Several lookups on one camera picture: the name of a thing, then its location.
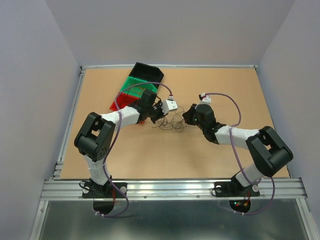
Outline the green plastic bin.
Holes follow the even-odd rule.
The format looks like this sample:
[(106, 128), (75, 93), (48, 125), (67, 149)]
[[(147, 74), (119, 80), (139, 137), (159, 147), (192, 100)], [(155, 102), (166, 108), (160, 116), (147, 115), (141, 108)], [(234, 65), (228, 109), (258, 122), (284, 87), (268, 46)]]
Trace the green plastic bin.
[(150, 90), (154, 93), (157, 93), (157, 87), (149, 83), (146, 80), (128, 76), (122, 85), (120, 92), (133, 95), (135, 97), (141, 97), (145, 90)]

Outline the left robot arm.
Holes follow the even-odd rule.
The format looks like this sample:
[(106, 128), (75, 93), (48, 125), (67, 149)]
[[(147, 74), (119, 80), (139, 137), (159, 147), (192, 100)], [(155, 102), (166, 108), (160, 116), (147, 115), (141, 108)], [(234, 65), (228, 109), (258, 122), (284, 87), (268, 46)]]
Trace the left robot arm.
[(82, 197), (115, 197), (115, 188), (110, 183), (112, 178), (106, 169), (106, 160), (119, 136), (120, 129), (143, 122), (147, 118), (153, 123), (177, 109), (177, 104), (170, 96), (161, 100), (157, 93), (145, 90), (136, 101), (107, 114), (91, 112), (86, 117), (74, 140), (74, 146), (84, 156), (90, 173), (89, 180), (79, 183)]

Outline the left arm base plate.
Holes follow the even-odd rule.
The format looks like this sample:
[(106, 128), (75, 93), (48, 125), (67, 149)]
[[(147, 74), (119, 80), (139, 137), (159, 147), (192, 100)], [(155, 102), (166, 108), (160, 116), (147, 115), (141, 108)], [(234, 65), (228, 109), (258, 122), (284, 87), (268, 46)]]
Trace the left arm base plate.
[(84, 180), (79, 183), (83, 199), (124, 199), (124, 195), (127, 194), (127, 183), (116, 182), (115, 186), (119, 190), (116, 190), (110, 182), (99, 185), (91, 180)]

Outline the black plastic bin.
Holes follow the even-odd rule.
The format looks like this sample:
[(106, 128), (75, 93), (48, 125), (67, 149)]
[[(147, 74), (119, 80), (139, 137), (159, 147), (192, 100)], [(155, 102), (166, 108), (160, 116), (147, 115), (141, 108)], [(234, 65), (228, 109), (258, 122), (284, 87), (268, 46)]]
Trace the black plastic bin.
[(164, 73), (156, 66), (136, 62), (128, 76), (147, 82), (160, 83), (164, 78)]

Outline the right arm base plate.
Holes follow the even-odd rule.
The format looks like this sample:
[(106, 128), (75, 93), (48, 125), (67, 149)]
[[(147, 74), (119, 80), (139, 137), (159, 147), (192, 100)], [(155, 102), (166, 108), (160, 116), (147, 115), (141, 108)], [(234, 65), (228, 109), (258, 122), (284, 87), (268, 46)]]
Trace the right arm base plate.
[(260, 191), (254, 191), (253, 186), (243, 187), (233, 181), (216, 181), (211, 194), (217, 198), (259, 197)]

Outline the red plastic bin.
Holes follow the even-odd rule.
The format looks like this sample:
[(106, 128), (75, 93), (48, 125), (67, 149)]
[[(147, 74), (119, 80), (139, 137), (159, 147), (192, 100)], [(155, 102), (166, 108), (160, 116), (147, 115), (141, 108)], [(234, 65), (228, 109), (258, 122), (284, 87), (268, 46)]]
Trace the red plastic bin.
[[(139, 100), (140, 100), (140, 97), (137, 97), (137, 96), (134, 96), (134, 95), (131, 95), (131, 94), (128, 94), (128, 93), (119, 93), (119, 96), (117, 97), (116, 102), (118, 104), (119, 109), (121, 110), (121, 109), (125, 108), (126, 106), (129, 106), (130, 104), (136, 103)], [(116, 112), (114, 114), (114, 116), (116, 117), (116, 119), (118, 121), (120, 115), (118, 113), (118, 109), (116, 107), (115, 101), (112, 102), (112, 104), (110, 105), (109, 109), (112, 112)], [(124, 117), (122, 115), (121, 119), (122, 119), (121, 120), (121, 127), (125, 127), (126, 125), (129, 125), (129, 118), (128, 117)]]

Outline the aluminium mounting rail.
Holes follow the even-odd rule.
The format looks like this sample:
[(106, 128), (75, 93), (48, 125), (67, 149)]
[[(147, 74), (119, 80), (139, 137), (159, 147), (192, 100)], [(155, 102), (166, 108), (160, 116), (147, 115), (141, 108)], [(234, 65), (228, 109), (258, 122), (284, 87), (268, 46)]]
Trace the aluminium mounting rail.
[[(126, 196), (129, 201), (179, 201), (220, 200), (212, 195), (216, 179), (183, 180), (126, 180)], [(303, 181), (299, 178), (276, 178), (275, 199), (306, 199)], [(40, 199), (42, 201), (82, 200), (82, 189), (75, 180), (45, 181)]]

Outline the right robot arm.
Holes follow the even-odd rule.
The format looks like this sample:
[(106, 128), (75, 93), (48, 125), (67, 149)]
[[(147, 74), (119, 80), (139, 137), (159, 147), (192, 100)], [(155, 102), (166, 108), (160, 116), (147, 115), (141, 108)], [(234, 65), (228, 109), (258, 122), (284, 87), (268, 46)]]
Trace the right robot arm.
[(273, 177), (294, 158), (292, 151), (270, 126), (248, 130), (219, 123), (207, 104), (193, 104), (182, 116), (186, 124), (197, 126), (207, 141), (231, 145), (233, 150), (248, 150), (253, 160), (230, 181), (216, 182), (211, 191), (213, 196), (243, 197), (246, 193), (259, 196), (257, 187), (262, 177)]

